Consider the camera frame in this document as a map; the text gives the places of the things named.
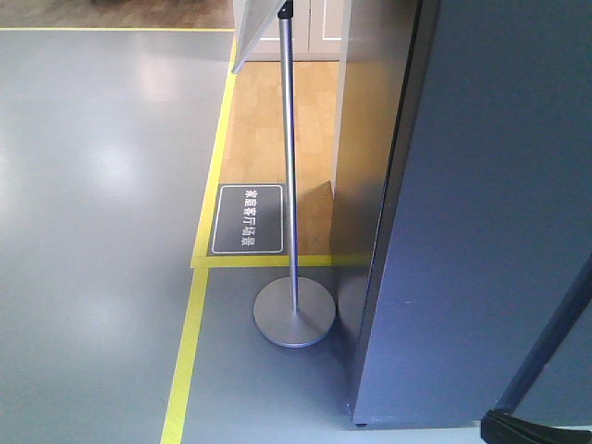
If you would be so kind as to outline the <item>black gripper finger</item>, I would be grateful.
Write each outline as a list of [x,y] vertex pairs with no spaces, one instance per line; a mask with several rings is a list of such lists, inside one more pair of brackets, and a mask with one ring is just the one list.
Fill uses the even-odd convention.
[[572,430],[530,423],[501,411],[488,411],[480,437],[490,444],[590,444],[589,430]]

